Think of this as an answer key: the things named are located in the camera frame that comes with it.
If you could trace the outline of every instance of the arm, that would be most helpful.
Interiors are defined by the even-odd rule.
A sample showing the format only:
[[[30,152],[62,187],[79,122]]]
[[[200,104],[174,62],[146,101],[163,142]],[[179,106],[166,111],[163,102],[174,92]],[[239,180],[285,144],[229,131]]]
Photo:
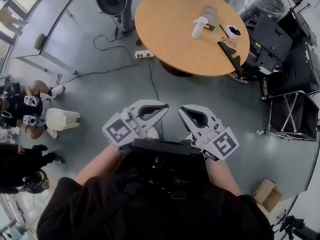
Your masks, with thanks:
[[[16,120],[16,126],[14,127],[18,127],[20,129],[26,129],[27,128],[27,124],[25,124],[24,122],[20,121],[20,120]]]
[[[213,161],[212,159],[209,159],[208,164],[212,184],[231,192],[237,197],[242,195],[225,160]]]
[[[75,181],[83,186],[86,181],[95,176],[112,173],[121,158],[122,153],[113,145],[109,145],[95,159],[93,159],[79,174]]]

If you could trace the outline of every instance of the white cloth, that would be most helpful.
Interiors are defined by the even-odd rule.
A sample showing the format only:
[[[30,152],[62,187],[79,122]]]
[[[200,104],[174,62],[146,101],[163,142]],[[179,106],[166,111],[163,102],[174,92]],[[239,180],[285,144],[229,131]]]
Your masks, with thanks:
[[[8,131],[5,129],[0,129],[0,143],[8,141]]]

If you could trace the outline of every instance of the white trash bin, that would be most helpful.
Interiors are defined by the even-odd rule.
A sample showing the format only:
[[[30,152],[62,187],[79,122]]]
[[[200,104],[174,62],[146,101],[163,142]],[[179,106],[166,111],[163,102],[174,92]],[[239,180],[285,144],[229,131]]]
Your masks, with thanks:
[[[45,123],[48,128],[56,131],[78,127],[79,120],[79,113],[59,108],[49,108],[45,115]]]

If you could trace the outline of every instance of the power strip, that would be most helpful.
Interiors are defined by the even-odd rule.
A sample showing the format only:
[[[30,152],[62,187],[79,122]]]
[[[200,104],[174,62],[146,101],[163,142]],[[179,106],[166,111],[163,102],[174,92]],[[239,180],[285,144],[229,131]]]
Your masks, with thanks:
[[[153,57],[154,56],[154,54],[151,52],[151,51],[149,51],[149,50],[137,50],[136,52],[135,52],[135,57],[138,59],[140,59],[140,58],[148,58],[148,55],[147,54],[149,54],[149,58],[150,57]]]

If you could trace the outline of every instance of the gray floor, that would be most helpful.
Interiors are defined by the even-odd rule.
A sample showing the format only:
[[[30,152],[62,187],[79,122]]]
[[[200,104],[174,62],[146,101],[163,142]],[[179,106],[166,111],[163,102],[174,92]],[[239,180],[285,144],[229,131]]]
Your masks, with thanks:
[[[135,11],[141,0],[133,1],[132,10]],[[66,58],[78,74],[104,72],[132,64],[122,48],[94,49],[93,37],[103,34],[112,39],[115,26],[110,16],[99,13],[93,0],[74,0],[69,9],[73,17],[64,15],[53,36],[54,40],[59,40],[61,58]],[[134,33],[128,38],[119,35],[118,40],[112,43],[99,40],[98,45],[101,48],[125,45],[133,55],[141,50],[135,46],[136,40],[137,34]],[[256,135],[256,130],[267,126],[269,114],[268,104],[259,100],[261,92],[257,82],[241,85],[225,76],[179,78],[167,73],[158,59],[154,58],[151,64],[159,98],[169,104],[169,111],[163,118],[165,140],[180,141],[187,135],[178,116],[180,105],[207,106],[225,126],[231,127],[240,143],[240,148],[228,163],[244,193],[252,194],[263,179],[275,181],[284,199],[305,189],[318,143],[289,142]],[[47,68],[47,72],[42,72],[12,59],[7,72],[24,84],[40,79],[50,86],[54,85],[58,72],[63,74],[61,82],[74,77],[52,64],[47,64]],[[79,112],[80,127],[60,132],[56,140],[47,133],[34,141],[24,133],[19,137],[19,142],[25,147],[42,143],[59,152],[67,164],[52,163],[47,167],[60,177],[74,177],[108,145],[101,128],[115,112],[140,99],[156,99],[146,59],[134,67],[81,77],[65,86],[65,94],[53,100],[52,106]]]

